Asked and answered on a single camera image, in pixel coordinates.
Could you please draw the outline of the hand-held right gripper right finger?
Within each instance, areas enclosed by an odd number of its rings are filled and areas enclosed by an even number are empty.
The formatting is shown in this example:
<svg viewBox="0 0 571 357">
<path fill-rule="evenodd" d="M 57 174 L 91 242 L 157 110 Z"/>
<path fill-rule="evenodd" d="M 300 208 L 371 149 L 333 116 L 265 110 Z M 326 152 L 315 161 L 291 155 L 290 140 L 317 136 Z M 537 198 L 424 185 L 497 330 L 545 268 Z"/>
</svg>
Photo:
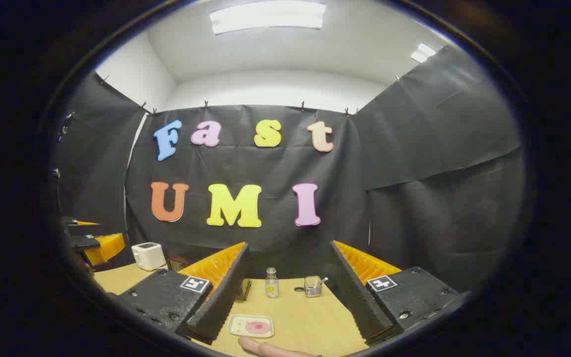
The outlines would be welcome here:
<svg viewBox="0 0 571 357">
<path fill-rule="evenodd" d="M 343 242 L 332 241 L 330 246 L 335 283 L 367 345 L 445 315 L 469 296 L 422 267 L 401 270 Z"/>
</svg>

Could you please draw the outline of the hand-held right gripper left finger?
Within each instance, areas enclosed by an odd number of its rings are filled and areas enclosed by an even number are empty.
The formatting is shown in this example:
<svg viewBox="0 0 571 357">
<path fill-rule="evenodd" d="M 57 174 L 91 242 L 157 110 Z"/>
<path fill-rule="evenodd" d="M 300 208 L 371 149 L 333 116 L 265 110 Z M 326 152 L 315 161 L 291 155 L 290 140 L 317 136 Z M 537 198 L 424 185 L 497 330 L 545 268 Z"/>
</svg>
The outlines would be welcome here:
<svg viewBox="0 0 571 357">
<path fill-rule="evenodd" d="M 158 329 L 212 344 L 247 280 L 248 251 L 240 242 L 181 271 L 159 269 L 116 300 Z"/>
</svg>

